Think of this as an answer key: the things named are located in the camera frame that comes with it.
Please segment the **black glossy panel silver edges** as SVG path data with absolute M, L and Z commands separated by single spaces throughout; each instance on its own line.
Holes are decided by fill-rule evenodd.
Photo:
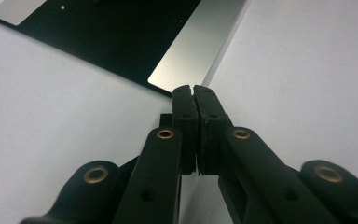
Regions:
M 0 24 L 150 90 L 212 79 L 250 0 L 2 0 Z

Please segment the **white paper sheet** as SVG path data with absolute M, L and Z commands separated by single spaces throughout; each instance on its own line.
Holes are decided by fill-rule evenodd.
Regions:
M 326 160 L 358 177 L 358 0 L 253 0 L 210 86 L 289 166 Z M 87 162 L 137 156 L 171 109 L 0 24 L 0 224 L 45 214 Z

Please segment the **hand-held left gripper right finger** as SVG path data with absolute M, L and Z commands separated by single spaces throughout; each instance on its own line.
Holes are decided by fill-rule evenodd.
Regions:
M 199 171 L 217 174 L 234 224 L 339 224 L 252 130 L 231 123 L 216 94 L 196 86 Z

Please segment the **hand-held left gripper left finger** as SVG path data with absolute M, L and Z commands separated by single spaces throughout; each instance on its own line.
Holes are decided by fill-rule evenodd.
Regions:
M 189 86 L 172 92 L 137 158 L 112 224 L 177 224 L 181 178 L 196 168 L 198 112 Z

